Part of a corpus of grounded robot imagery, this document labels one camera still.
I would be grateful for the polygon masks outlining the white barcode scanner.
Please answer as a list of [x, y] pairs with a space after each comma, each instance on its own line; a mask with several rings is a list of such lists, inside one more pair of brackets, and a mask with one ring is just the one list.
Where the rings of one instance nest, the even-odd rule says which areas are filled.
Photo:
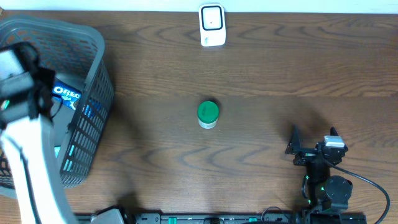
[[200, 42], [203, 47], [216, 47], [226, 42], [224, 7], [220, 4], [204, 4], [199, 10]]

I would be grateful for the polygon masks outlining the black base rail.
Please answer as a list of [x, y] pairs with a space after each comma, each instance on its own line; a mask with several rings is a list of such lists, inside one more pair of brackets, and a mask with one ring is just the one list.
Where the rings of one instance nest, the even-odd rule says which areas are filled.
[[359, 213], [341, 215], [312, 214], [307, 219], [289, 214], [267, 212], [264, 215], [178, 215], [159, 213], [141, 213], [136, 215], [123, 215], [123, 223], [132, 224], [240, 224], [240, 223], [341, 223], [341, 224], [367, 224], [367, 219]]

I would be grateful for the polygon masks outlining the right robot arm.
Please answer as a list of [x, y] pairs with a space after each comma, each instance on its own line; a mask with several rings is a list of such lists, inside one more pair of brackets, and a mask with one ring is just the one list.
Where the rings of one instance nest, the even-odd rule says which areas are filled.
[[334, 127], [314, 147], [303, 147], [299, 131], [293, 127], [285, 153], [294, 156], [295, 166], [305, 167], [302, 195], [309, 200], [309, 206], [294, 212], [290, 223], [342, 222], [341, 214], [348, 209], [353, 184], [342, 176], [331, 175], [330, 169], [342, 162], [347, 151], [348, 147]]

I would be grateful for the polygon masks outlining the blue Oreo cookie pack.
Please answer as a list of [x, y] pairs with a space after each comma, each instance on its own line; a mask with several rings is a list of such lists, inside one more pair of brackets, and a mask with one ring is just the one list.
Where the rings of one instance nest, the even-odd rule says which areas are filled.
[[53, 99], [61, 102], [66, 107], [76, 110], [81, 98], [81, 92], [64, 82], [56, 81], [52, 88]]

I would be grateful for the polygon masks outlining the green lid jar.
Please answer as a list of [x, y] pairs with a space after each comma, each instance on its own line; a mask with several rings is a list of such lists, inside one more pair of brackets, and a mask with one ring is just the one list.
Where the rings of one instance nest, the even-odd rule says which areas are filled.
[[214, 128], [220, 115], [219, 107], [212, 101], [202, 102], [197, 110], [199, 125], [204, 129]]

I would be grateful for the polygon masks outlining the grey plastic basket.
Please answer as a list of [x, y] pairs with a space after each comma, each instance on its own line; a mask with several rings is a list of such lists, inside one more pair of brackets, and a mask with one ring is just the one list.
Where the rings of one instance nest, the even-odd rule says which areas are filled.
[[40, 66], [54, 70], [61, 81], [81, 92], [76, 110], [53, 99], [55, 146], [65, 188], [87, 178], [114, 100], [103, 63], [105, 42], [94, 28], [32, 16], [1, 21], [1, 46], [29, 42], [40, 53]]

